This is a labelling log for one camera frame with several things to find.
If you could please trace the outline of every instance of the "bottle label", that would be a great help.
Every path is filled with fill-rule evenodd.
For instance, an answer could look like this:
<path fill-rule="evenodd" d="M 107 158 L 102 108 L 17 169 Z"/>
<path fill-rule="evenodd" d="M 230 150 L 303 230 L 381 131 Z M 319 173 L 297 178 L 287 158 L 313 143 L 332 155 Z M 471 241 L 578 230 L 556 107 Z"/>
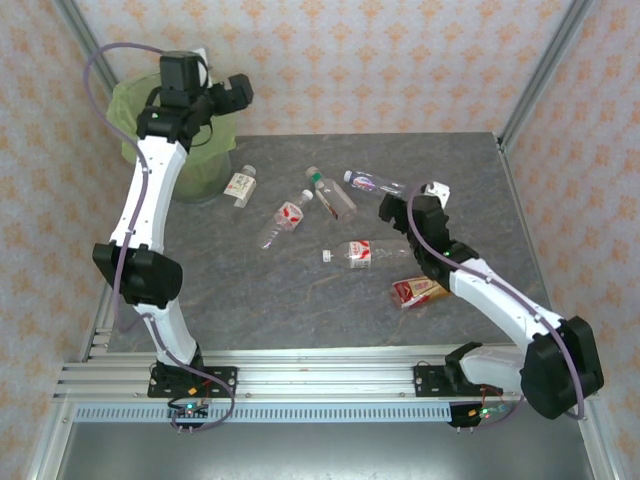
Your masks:
<path fill-rule="evenodd" d="M 234 173 L 224 193 L 236 197 L 235 206 L 244 208 L 256 188 L 256 179 L 242 173 Z"/>
<path fill-rule="evenodd" d="M 376 189 L 375 184 L 367 177 L 356 177 L 351 181 L 351 185 L 365 192 L 372 192 Z"/>
<path fill-rule="evenodd" d="M 325 208 L 327 210 L 329 210 L 329 213 L 331 215 L 333 215 L 333 218 L 335 218 L 336 220 L 338 219 L 338 212 L 336 212 L 333 207 L 331 206 L 331 204 L 329 202 L 327 202 L 327 199 L 324 198 L 324 195 L 322 195 L 322 193 L 318 190 L 316 190 L 316 197 L 318 197 L 320 199 L 320 201 L 322 202 L 322 204 L 325 206 Z"/>
<path fill-rule="evenodd" d="M 368 241 L 349 242 L 349 263 L 351 268 L 369 268 L 371 266 L 371 247 Z"/>
<path fill-rule="evenodd" d="M 274 218 L 285 230 L 293 231 L 300 223 L 300 220 L 304 218 L 304 214 L 297 205 L 291 202 L 284 202 Z"/>

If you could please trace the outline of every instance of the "patterned wallpaper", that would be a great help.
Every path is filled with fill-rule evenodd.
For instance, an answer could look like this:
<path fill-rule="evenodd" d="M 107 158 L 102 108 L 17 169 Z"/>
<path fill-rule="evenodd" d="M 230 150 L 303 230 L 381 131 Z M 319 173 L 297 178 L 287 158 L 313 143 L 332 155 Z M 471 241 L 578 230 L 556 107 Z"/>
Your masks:
<path fill-rule="evenodd" d="M 100 43 L 206 45 L 240 134 L 500 133 L 570 0 L 77 0 Z M 156 64 L 110 57 L 124 79 Z"/>
<path fill-rule="evenodd" d="M 131 173 L 89 110 L 83 55 L 53 3 L 3 0 L 0 22 L 0 477 L 22 480 L 95 313 L 91 249 Z"/>
<path fill-rule="evenodd" d="M 594 327 L 640 478 L 640 9 L 598 1 L 509 155 L 555 306 Z"/>

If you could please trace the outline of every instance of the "snack package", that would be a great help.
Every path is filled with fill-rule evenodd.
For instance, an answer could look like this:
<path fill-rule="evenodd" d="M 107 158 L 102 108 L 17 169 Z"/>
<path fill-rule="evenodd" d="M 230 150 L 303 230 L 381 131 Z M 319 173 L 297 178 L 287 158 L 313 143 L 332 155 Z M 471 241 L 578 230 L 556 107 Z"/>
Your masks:
<path fill-rule="evenodd" d="M 438 282 L 428 277 L 416 277 L 394 282 L 391 287 L 391 299 L 398 308 L 417 307 L 431 300 L 451 295 Z"/>

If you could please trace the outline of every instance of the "metal base plate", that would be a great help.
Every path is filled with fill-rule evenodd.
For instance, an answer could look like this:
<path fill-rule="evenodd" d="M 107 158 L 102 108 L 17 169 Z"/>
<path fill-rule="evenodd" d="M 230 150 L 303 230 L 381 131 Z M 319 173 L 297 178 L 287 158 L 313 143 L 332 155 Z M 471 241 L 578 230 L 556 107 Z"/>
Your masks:
<path fill-rule="evenodd" d="M 238 369 L 236 367 L 204 367 L 204 372 L 225 382 L 235 395 L 238 378 Z M 199 389 L 193 395 L 188 392 L 190 388 L 184 387 L 184 385 L 162 384 L 161 382 L 155 385 L 149 383 L 147 396 L 149 398 L 204 398 L 205 396 L 209 398 L 229 398 L 229 394 L 216 384 L 211 384 L 211 388 L 208 390 L 205 388 Z"/>

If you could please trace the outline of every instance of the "wire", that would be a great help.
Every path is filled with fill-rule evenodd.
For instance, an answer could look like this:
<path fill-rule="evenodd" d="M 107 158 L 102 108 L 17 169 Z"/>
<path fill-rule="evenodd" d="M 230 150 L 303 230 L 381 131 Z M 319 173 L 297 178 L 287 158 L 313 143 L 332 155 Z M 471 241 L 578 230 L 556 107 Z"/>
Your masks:
<path fill-rule="evenodd" d="M 229 418 L 233 413 L 233 410 L 235 409 L 235 396 L 233 394 L 233 390 L 231 389 L 231 387 L 229 387 L 229 385 L 227 385 L 222 380 L 214 377 L 213 375 L 209 375 L 208 373 L 201 372 L 200 370 L 197 370 L 189 365 L 186 365 L 185 363 L 181 362 L 173 353 L 171 353 L 167 349 L 167 346 L 165 345 L 164 341 L 162 340 L 162 337 L 160 336 L 160 332 L 158 331 L 158 327 L 155 321 L 156 319 L 155 317 L 153 317 L 153 315 L 146 313 L 146 314 L 140 315 L 136 320 L 134 320 L 127 327 L 123 328 L 121 325 L 120 312 L 119 312 L 119 308 L 120 308 L 119 299 L 120 299 L 120 282 L 122 279 L 122 270 L 124 268 L 124 258 L 125 258 L 127 248 L 129 247 L 131 235 L 135 231 L 136 221 L 138 220 L 138 216 L 140 215 L 140 210 L 142 209 L 144 198 L 147 194 L 147 188 L 149 185 L 149 167 L 148 167 L 147 159 L 144 156 L 144 153 L 142 153 L 142 150 L 138 146 L 137 142 L 129 138 L 129 136 L 126 133 L 124 133 L 121 129 L 113 125 L 107 119 L 107 117 L 104 115 L 104 113 L 102 113 L 102 111 L 96 104 L 95 98 L 93 97 L 93 94 L 91 92 L 91 86 L 89 85 L 89 74 L 91 73 L 92 65 L 96 62 L 97 58 L 101 54 L 109 50 L 113 50 L 115 48 L 136 48 L 139 50 L 146 50 L 146 51 L 157 53 L 157 54 L 163 53 L 163 50 L 160 50 L 159 48 L 151 47 L 148 45 L 142 45 L 139 43 L 131 43 L 131 42 L 109 43 L 107 45 L 103 45 L 102 47 L 98 48 L 95 52 L 93 52 L 89 56 L 89 58 L 87 59 L 87 63 L 84 66 L 84 70 L 82 72 L 82 83 L 94 113 L 107 126 L 107 128 L 116 135 L 116 137 L 120 138 L 124 142 L 127 142 L 129 145 L 131 145 L 134 148 L 134 150 L 138 155 L 138 161 L 140 162 L 140 165 L 142 167 L 142 185 L 140 188 L 140 196 L 138 197 L 135 208 L 133 209 L 131 219 L 129 220 L 129 225 L 127 227 L 128 231 L 126 232 L 124 236 L 124 240 L 122 242 L 122 247 L 120 250 L 120 254 L 118 256 L 118 262 L 117 262 L 116 272 L 115 272 L 115 277 L 113 282 L 112 309 L 113 309 L 113 315 L 114 315 L 114 323 L 121 333 L 126 333 L 127 331 L 131 330 L 131 328 L 134 325 L 136 325 L 140 320 L 144 318 L 148 319 L 149 326 L 151 327 L 151 331 L 152 331 L 152 336 L 156 341 L 160 351 L 162 351 L 167 357 L 169 357 L 169 359 L 171 359 L 176 365 L 181 367 L 183 370 L 186 370 L 187 372 L 192 373 L 194 375 L 198 375 L 206 380 L 210 380 L 213 383 L 220 385 L 220 387 L 222 387 L 222 389 L 227 392 L 231 400 L 231 406 L 229 407 L 229 410 L 227 410 L 227 412 L 222 417 L 220 417 L 218 420 L 214 422 L 203 424 L 202 426 L 196 429 L 190 429 L 190 431 L 209 430 L 210 428 L 214 428 L 220 425 L 227 418 Z M 182 427 L 176 423 L 176 418 L 179 414 L 180 414 L 180 411 L 176 410 L 176 412 L 174 412 L 171 418 L 171 426 L 174 429 L 176 429 L 178 432 L 182 430 Z"/>
<path fill-rule="evenodd" d="M 116 264 L 116 272 L 113 279 L 113 297 L 111 300 L 111 308 L 113 310 L 114 323 L 120 333 L 126 333 L 131 330 L 139 321 L 139 318 L 131 322 L 126 327 L 122 326 L 122 321 L 120 318 L 120 282 L 122 280 L 122 270 L 124 268 L 124 259 L 127 253 L 127 249 L 129 248 L 129 242 L 131 241 L 131 235 L 135 231 L 136 221 L 138 220 L 138 216 L 140 215 L 140 210 L 142 209 L 142 204 L 144 203 L 144 198 L 147 194 L 147 188 L 149 186 L 149 166 L 147 164 L 147 159 L 142 153 L 142 150 L 138 146 L 138 143 L 130 138 L 124 131 L 116 127 L 112 124 L 106 117 L 104 113 L 98 107 L 95 98 L 93 97 L 93 93 L 91 92 L 91 86 L 89 84 L 89 74 L 91 73 L 91 66 L 95 63 L 100 55 L 104 52 L 108 52 L 109 50 L 113 50 L 116 48 L 135 48 L 138 50 L 145 50 L 148 52 L 153 52 L 157 54 L 164 53 L 163 50 L 159 48 L 151 47 L 149 45 L 142 45 L 139 43 L 132 42 L 116 42 L 109 43 L 107 45 L 103 45 L 98 48 L 95 52 L 93 52 L 89 58 L 87 59 L 87 63 L 85 63 L 84 70 L 82 71 L 82 83 L 84 85 L 84 90 L 87 93 L 87 97 L 89 98 L 89 104 L 93 112 L 98 116 L 98 118 L 104 123 L 111 132 L 118 137 L 123 142 L 128 143 L 133 147 L 138 155 L 138 161 L 142 167 L 142 185 L 140 187 L 140 196 L 138 197 L 138 201 L 133 209 L 133 213 L 131 218 L 129 219 L 129 225 L 127 226 L 127 232 L 125 233 L 124 240 L 122 241 L 122 246 L 120 247 L 120 254 L 118 255 L 118 262 Z"/>
<path fill-rule="evenodd" d="M 427 252 L 429 252 L 431 255 L 436 257 L 441 262 L 449 265 L 450 267 L 462 270 L 463 272 L 466 272 L 466 273 L 468 273 L 470 275 L 473 275 L 474 277 L 479 278 L 482 281 L 491 282 L 493 285 L 495 285 L 500 290 L 502 290 L 504 293 L 506 293 L 511 298 L 513 298 L 528 313 L 530 313 L 532 316 L 536 317 L 540 321 L 540 323 L 542 323 L 542 325 L 549 331 L 549 333 L 551 334 L 551 337 L 556 342 L 556 344 L 558 345 L 558 348 L 560 349 L 560 352 L 562 353 L 564 361 L 567 364 L 567 368 L 569 369 L 569 374 L 570 374 L 571 380 L 573 382 L 573 388 L 574 388 L 575 393 L 576 393 L 576 403 L 578 405 L 578 413 L 574 414 L 574 413 L 571 413 L 571 412 L 565 412 L 565 415 L 567 415 L 567 416 L 569 416 L 569 417 L 571 417 L 573 419 L 576 419 L 576 420 L 580 420 L 580 419 L 584 418 L 584 392 L 582 391 L 582 384 L 580 383 L 580 377 L 578 376 L 578 371 L 577 371 L 576 366 L 575 366 L 575 364 L 573 362 L 573 359 L 571 358 L 571 354 L 569 353 L 569 349 L 567 348 L 567 346 L 565 345 L 564 341 L 560 337 L 560 334 L 555 330 L 555 328 L 553 328 L 553 326 L 549 323 L 549 321 L 546 318 L 544 318 L 543 315 L 541 315 L 539 312 L 537 312 L 531 305 L 529 305 L 526 301 L 524 301 L 521 298 L 520 294 L 515 289 L 510 287 L 509 285 L 507 285 L 507 284 L 505 284 L 505 283 L 503 283 L 503 282 L 501 282 L 501 281 L 499 281 L 499 280 L 497 280 L 495 278 L 487 277 L 486 275 L 484 275 L 484 274 L 482 274 L 482 273 L 480 273 L 480 272 L 478 272 L 478 271 L 476 271 L 476 270 L 474 270 L 472 268 L 469 268 L 469 267 L 464 266 L 464 265 L 460 265 L 458 262 L 455 262 L 455 261 L 451 260 L 450 258 L 445 257 L 440 252 L 438 252 L 433 247 L 431 247 L 431 245 L 429 245 L 427 243 L 427 241 L 422 237 L 422 235 L 418 231 L 418 227 L 416 226 L 416 222 L 415 222 L 415 220 L 413 218 L 413 201 L 414 201 L 415 197 L 419 193 L 421 193 L 422 188 L 425 185 L 428 186 L 429 184 L 427 183 L 427 184 L 419 185 L 418 187 L 416 187 L 411 192 L 411 195 L 409 196 L 409 199 L 407 200 L 407 219 L 409 220 L 409 225 L 411 226 L 411 230 L 413 231 L 413 234 L 418 239 L 418 242 L 420 242 L 420 244 L 425 248 L 425 250 L 427 250 Z"/>

